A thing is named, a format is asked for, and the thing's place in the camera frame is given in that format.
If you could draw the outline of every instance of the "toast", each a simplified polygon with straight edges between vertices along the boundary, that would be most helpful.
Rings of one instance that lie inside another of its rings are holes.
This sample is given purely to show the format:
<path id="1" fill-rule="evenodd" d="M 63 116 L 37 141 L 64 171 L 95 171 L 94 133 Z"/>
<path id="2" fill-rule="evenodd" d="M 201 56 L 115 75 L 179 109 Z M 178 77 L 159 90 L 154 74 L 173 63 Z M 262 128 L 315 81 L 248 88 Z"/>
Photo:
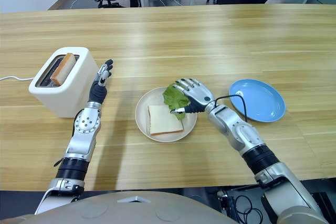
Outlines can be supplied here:
<path id="1" fill-rule="evenodd" d="M 75 56 L 70 52 L 67 53 L 59 66 L 56 68 L 55 72 L 52 73 L 52 75 L 50 76 L 50 79 L 54 82 L 54 84 L 56 84 L 57 86 L 61 86 L 67 79 L 75 63 Z"/>
<path id="2" fill-rule="evenodd" d="M 150 105 L 148 112 L 151 136 L 183 132 L 182 122 L 170 113 L 167 105 Z"/>

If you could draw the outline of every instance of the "plate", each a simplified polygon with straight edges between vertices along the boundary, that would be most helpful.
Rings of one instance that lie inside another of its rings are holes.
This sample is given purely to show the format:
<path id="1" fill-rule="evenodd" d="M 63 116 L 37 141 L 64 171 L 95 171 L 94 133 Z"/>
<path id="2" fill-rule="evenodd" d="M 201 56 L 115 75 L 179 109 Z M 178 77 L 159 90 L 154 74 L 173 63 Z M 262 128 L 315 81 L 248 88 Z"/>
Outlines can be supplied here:
<path id="1" fill-rule="evenodd" d="M 139 128 L 139 130 L 148 138 L 158 141 L 158 142 L 174 142 L 180 140 L 187 136 L 190 131 L 194 128 L 196 124 L 197 114 L 186 114 L 185 118 L 182 119 L 183 124 L 183 132 L 170 133 L 170 134 L 162 134 L 151 136 L 150 135 L 150 118 L 148 112 L 149 105 L 163 105 L 163 92 L 167 87 L 161 87 L 152 89 L 147 92 L 142 98 L 140 98 L 138 104 L 135 108 L 135 121 Z"/>
<path id="2" fill-rule="evenodd" d="M 234 82 L 229 94 L 240 94 L 246 104 L 247 117 L 258 122 L 274 122 L 283 117 L 286 104 L 281 94 L 262 81 L 243 79 Z M 233 106 L 244 114 L 244 106 L 239 97 L 231 97 Z"/>

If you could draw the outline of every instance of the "white toaster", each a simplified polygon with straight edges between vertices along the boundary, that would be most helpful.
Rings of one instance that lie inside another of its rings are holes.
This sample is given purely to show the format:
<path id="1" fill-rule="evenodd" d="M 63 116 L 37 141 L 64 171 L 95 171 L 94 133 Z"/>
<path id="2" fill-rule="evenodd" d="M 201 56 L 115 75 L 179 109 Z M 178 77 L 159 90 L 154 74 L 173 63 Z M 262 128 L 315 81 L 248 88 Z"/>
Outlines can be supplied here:
<path id="1" fill-rule="evenodd" d="M 75 55 L 76 63 L 61 86 L 50 79 L 67 53 Z M 86 106 L 98 66 L 85 47 L 63 47 L 56 50 L 29 85 L 29 91 L 56 116 L 74 118 Z"/>

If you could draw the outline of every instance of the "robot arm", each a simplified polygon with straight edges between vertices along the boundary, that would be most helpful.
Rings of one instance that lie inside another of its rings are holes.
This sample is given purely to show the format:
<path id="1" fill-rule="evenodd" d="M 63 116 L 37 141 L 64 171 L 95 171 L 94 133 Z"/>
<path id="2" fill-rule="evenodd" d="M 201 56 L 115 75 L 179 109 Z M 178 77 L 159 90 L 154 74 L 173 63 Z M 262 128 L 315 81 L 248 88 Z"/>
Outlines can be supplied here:
<path id="1" fill-rule="evenodd" d="M 84 192 L 84 178 L 96 145 L 96 136 L 100 130 L 101 106 L 107 95 L 106 81 L 112 75 L 112 60 L 106 61 L 99 69 L 90 89 L 86 108 L 76 115 L 72 138 L 61 163 L 56 178 L 52 179 L 35 214 L 63 206 Z"/>
<path id="2" fill-rule="evenodd" d="M 174 87 L 184 93 L 191 104 L 171 113 L 205 111 L 208 114 L 210 122 L 228 138 L 254 173 L 256 182 L 265 189 L 261 201 L 270 219 L 296 223 L 294 219 L 299 217 L 301 223 L 327 223 L 309 192 L 267 147 L 252 125 L 227 106 L 215 105 L 213 94 L 198 80 L 185 78 L 176 82 L 178 85 Z"/>

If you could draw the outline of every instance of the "table surface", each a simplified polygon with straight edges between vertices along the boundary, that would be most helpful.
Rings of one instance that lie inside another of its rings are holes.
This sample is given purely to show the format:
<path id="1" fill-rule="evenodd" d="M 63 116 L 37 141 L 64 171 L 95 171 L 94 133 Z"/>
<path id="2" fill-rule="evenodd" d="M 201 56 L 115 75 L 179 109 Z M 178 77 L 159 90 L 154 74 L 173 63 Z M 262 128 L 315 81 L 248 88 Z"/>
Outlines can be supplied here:
<path id="1" fill-rule="evenodd" d="M 239 79 L 269 83 L 285 99 L 286 115 L 251 124 L 299 179 L 336 176 L 336 6 L 78 9 L 0 17 L 2 77 L 33 77 L 67 46 L 89 48 L 99 65 L 114 59 L 86 190 L 255 183 L 204 113 L 177 142 L 155 142 L 140 132 L 134 119 L 140 97 L 181 77 L 201 80 L 217 97 Z M 0 82 L 4 190 L 45 190 L 71 137 L 72 119 L 54 116 L 28 86 Z"/>

